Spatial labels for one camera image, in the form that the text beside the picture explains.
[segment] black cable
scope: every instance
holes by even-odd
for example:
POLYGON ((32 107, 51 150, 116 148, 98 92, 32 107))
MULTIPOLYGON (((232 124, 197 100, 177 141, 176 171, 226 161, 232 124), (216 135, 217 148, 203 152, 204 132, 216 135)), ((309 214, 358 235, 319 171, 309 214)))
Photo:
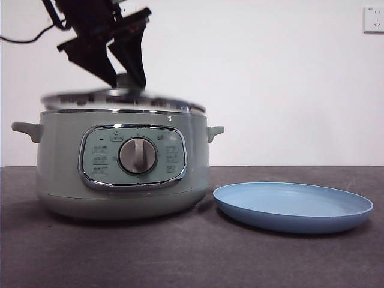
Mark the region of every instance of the black cable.
POLYGON ((45 32, 47 32, 49 29, 53 28, 54 26, 55 26, 55 24, 48 26, 47 28, 43 29, 39 34, 37 34, 37 36, 35 38, 30 39, 30 40, 15 40, 15 39, 7 38, 7 37, 2 36, 2 35, 0 35, 0 39, 3 41, 9 42, 9 43, 13 43, 13 44, 29 44, 29 43, 33 43, 33 42, 37 41, 45 32))

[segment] blue plate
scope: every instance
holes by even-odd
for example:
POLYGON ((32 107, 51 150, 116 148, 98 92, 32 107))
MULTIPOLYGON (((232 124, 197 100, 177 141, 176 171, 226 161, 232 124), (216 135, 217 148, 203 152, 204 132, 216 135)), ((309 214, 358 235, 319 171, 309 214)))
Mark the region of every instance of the blue plate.
POLYGON ((371 214, 368 199, 321 186, 254 182, 222 186, 214 191, 220 210, 255 227, 289 233, 345 231, 371 214))

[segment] dark table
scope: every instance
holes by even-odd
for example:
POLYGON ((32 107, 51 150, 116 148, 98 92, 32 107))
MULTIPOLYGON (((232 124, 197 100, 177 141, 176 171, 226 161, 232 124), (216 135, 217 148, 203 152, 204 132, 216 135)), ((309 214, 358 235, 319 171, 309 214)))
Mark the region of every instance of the dark table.
POLYGON ((1 168, 1 283, 11 287, 384 287, 384 167, 212 167, 189 210, 140 221, 74 220, 45 210, 34 167, 1 168), (372 200, 364 224, 291 235, 239 224, 213 189, 299 182, 372 200))

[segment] wall socket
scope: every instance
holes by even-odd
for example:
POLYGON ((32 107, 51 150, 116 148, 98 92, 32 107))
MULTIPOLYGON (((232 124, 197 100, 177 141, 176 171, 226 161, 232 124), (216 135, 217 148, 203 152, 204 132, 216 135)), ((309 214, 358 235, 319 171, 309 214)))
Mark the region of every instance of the wall socket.
POLYGON ((384 7, 364 8, 364 32, 384 33, 384 7))

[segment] control dial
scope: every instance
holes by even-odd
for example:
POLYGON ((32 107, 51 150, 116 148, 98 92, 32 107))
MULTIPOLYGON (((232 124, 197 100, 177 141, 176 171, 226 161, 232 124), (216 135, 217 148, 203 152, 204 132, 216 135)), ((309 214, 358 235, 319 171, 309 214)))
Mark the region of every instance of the control dial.
POLYGON ((128 172, 145 173, 156 162, 156 149, 151 142, 143 138, 133 138, 121 146, 119 160, 128 172))

